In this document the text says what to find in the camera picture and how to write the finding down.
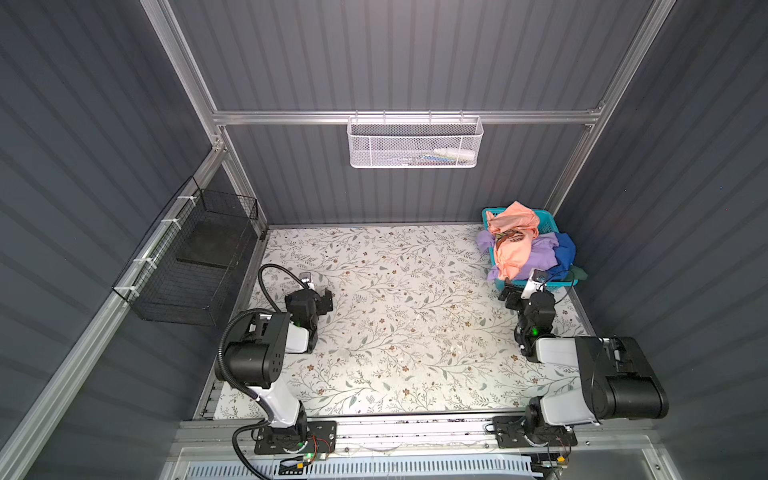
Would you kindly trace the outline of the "peach orange t-shirt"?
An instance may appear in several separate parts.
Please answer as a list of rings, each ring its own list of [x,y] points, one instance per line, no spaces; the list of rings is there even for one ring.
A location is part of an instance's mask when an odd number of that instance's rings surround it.
[[[528,262],[533,240],[539,236],[536,213],[519,202],[502,212],[486,212],[487,231],[493,237],[493,257],[498,280],[513,280]]]

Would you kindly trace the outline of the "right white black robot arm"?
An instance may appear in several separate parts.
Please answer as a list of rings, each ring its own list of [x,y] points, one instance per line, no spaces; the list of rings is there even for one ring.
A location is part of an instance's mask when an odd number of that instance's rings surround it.
[[[530,442],[562,439],[578,425],[661,419],[668,414],[668,396],[635,339],[555,335],[556,300],[546,289],[527,293],[507,285],[499,300],[517,314],[514,339],[526,360],[573,368],[579,374],[572,389],[529,401],[520,425]]]

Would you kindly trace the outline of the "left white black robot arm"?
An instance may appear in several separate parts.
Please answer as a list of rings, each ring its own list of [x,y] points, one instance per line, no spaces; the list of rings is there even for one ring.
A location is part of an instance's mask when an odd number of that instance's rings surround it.
[[[249,309],[225,327],[217,347],[215,375],[258,404],[266,415],[263,428],[306,438],[305,408],[290,393],[282,369],[287,356],[314,351],[319,318],[333,309],[331,291],[319,293],[307,287],[286,295],[283,309]]]

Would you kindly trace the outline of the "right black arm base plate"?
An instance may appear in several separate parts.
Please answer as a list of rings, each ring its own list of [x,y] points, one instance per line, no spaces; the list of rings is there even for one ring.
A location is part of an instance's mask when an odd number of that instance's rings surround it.
[[[493,417],[487,432],[494,435],[500,448],[549,446],[570,450],[578,445],[572,429],[546,423],[539,425],[536,421],[519,415]]]

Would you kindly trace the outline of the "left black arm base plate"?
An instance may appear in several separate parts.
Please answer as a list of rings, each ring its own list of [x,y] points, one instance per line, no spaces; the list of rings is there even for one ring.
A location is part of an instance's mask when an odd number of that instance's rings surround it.
[[[309,421],[288,428],[264,427],[257,430],[256,455],[282,455],[321,453],[335,451],[338,424],[335,421]]]

